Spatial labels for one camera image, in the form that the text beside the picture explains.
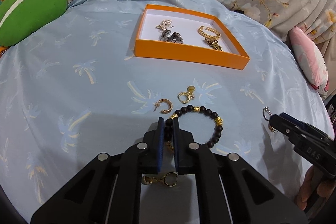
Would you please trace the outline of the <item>person right hand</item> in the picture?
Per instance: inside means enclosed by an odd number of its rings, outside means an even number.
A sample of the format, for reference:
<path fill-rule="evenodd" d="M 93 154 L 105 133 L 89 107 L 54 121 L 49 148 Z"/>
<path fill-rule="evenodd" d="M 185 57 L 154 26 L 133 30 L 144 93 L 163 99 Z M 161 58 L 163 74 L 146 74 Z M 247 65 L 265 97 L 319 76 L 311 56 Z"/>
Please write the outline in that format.
<path fill-rule="evenodd" d="M 307 200 L 313 193 L 314 187 L 311 186 L 312 178 L 314 175 L 314 166 L 311 166 L 305 175 L 302 186 L 295 198 L 296 205 L 301 209 L 305 210 L 307 206 Z M 317 187 L 317 194 L 322 198 L 329 198 L 335 189 L 334 181 L 324 181 Z"/>

